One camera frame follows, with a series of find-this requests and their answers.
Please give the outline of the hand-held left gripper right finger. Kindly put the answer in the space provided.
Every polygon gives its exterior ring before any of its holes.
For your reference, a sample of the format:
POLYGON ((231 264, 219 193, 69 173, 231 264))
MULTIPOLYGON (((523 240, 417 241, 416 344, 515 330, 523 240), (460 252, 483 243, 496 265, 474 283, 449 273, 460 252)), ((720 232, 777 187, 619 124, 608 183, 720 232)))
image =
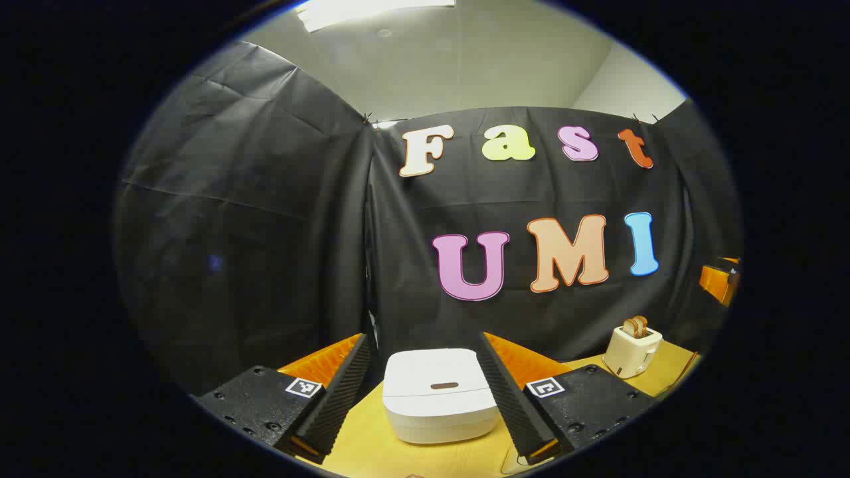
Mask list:
POLYGON ((479 342, 477 361, 529 465, 589 447, 657 403, 601 366, 569 367, 487 332, 479 342))

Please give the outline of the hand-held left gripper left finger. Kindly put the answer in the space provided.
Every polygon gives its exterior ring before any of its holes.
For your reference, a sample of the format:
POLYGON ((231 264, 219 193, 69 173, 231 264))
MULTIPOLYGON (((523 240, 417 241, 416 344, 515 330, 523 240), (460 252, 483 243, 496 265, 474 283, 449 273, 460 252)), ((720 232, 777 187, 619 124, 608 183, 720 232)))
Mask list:
POLYGON ((197 402, 254 441, 321 465, 370 360, 370 339, 359 333, 286 366, 251 366, 197 402))

